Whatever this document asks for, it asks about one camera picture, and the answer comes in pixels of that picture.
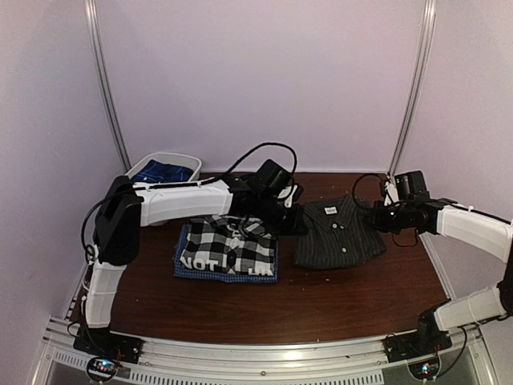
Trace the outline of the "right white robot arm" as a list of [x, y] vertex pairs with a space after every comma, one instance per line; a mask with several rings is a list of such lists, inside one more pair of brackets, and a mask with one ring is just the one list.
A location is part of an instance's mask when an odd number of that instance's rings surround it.
[[383, 199], [366, 209], [365, 222], [382, 233], [414, 229], [452, 238], [489, 253], [506, 265], [502, 281], [427, 312], [410, 345], [422, 355], [442, 340], [442, 332], [475, 322], [512, 316], [512, 222], [430, 196], [422, 171], [405, 172], [381, 183]]

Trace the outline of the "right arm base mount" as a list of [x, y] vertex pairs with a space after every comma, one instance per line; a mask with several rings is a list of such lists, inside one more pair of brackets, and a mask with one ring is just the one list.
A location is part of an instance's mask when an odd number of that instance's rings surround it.
[[440, 330], [431, 315], [421, 315], [415, 331], [388, 334], [382, 343], [389, 363], [436, 355], [452, 347], [448, 332]]

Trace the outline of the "white plastic basket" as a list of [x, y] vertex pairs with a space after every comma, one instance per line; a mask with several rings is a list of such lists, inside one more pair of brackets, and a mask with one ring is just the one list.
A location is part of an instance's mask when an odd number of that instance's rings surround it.
[[145, 156], [142, 160], [137, 162], [128, 172], [126, 172], [126, 176], [131, 179], [132, 176], [135, 175], [136, 172], [141, 170], [149, 160], [156, 160], [160, 163], [164, 164], [174, 164], [179, 166], [184, 166], [187, 168], [191, 168], [193, 170], [193, 174], [189, 180], [186, 181], [194, 181], [198, 180], [200, 176], [200, 170], [202, 167], [201, 159], [195, 156], [189, 156], [180, 153], [172, 153], [172, 152], [154, 152], [147, 156]]

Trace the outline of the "left aluminium corner post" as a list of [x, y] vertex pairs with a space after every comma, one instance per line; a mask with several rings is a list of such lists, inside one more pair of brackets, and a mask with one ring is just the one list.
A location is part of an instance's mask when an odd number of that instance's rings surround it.
[[114, 141], [115, 150], [121, 162], [122, 168], [127, 172], [131, 168], [131, 161], [128, 155], [123, 133], [119, 125], [119, 117], [115, 108], [115, 101], [107, 72], [107, 62], [103, 52], [97, 4], [94, 0], [84, 2], [87, 28], [89, 31], [91, 49], [95, 63], [95, 70], [99, 81], [99, 90], [103, 101], [107, 122]]

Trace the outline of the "black white checkered shirt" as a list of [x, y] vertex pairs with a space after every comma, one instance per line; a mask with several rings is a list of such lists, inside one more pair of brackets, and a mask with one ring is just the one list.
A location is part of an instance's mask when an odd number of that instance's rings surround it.
[[277, 272], [278, 240], [255, 217], [192, 218], [178, 261], [188, 270], [250, 277]]

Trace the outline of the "right aluminium corner post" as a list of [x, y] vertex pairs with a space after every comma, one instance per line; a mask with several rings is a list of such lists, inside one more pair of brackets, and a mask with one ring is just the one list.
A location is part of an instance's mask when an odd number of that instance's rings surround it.
[[414, 63], [414, 70], [410, 82], [410, 90], [408, 93], [405, 111], [402, 117], [398, 139], [395, 144], [394, 153], [388, 168], [387, 175], [393, 176], [398, 170], [402, 156], [406, 149], [406, 144], [410, 130], [413, 126], [414, 115], [417, 110], [418, 101], [421, 94], [422, 81], [424, 80], [430, 51], [434, 38], [434, 29], [436, 24], [436, 0], [426, 0], [422, 13], [420, 24], [418, 49]]

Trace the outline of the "blue plaid shirt in basket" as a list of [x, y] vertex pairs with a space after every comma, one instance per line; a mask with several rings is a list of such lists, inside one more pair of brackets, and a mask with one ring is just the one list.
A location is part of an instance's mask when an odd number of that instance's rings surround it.
[[175, 183], [189, 180], [192, 174], [191, 168], [149, 160], [141, 170], [131, 177], [131, 181], [150, 184]]

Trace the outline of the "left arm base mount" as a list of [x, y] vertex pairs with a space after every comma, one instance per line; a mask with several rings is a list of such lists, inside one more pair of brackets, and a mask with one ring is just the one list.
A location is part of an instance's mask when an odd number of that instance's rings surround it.
[[77, 351], [115, 363], [139, 362], [143, 347], [141, 338], [112, 333], [109, 328], [91, 329], [84, 321], [70, 323], [67, 332], [74, 338], [73, 348]]

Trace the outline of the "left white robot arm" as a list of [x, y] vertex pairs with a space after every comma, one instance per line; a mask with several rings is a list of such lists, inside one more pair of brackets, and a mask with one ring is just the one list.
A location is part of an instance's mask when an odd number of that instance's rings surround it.
[[133, 183], [127, 176], [114, 179], [107, 195], [87, 214], [95, 219], [92, 241], [83, 243], [92, 267], [83, 303], [88, 326], [83, 341], [98, 356], [115, 349], [115, 338], [104, 329], [120, 278], [139, 254], [143, 227], [157, 222], [211, 215], [255, 217], [276, 235], [306, 232], [298, 199], [303, 189], [293, 185], [293, 174], [274, 160], [254, 173], [225, 172], [205, 180], [170, 184]]

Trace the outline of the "front aluminium rail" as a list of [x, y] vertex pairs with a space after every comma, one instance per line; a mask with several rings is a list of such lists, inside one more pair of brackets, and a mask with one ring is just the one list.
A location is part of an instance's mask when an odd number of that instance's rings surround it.
[[[142, 339], [139, 361], [123, 363], [110, 384], [496, 384], [499, 378], [480, 330], [451, 334], [435, 355], [392, 363], [392, 335], [336, 342], [233, 345]], [[418, 370], [440, 360], [442, 377]]]

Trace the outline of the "aluminium corner post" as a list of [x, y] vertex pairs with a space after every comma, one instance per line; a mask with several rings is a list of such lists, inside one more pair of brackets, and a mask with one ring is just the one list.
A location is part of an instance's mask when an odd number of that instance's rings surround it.
[[115, 108], [115, 101], [107, 72], [107, 62], [103, 52], [97, 4], [94, 0], [84, 2], [87, 28], [89, 31], [91, 49], [95, 63], [95, 70], [99, 81], [99, 90], [103, 101], [107, 122], [114, 141], [115, 150], [121, 162], [122, 168], [127, 172], [131, 168], [131, 161], [128, 155], [123, 133], [119, 125], [119, 117]]
[[410, 130], [413, 126], [414, 115], [417, 110], [418, 101], [421, 94], [422, 81], [424, 80], [430, 51], [434, 38], [434, 29], [436, 24], [436, 0], [426, 0], [422, 13], [420, 24], [418, 49], [414, 63], [414, 70], [410, 82], [410, 90], [408, 93], [405, 111], [402, 117], [398, 139], [395, 144], [394, 153], [388, 168], [387, 175], [393, 176], [398, 170], [402, 156], [406, 149], [406, 144]]

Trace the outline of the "dark grey pinstriped shirt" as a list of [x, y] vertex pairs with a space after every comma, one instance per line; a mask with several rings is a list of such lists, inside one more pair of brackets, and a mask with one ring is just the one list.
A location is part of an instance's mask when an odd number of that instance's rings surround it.
[[346, 269], [386, 252], [380, 233], [364, 222], [370, 203], [350, 195], [304, 204], [308, 233], [297, 239], [294, 264], [311, 270]]

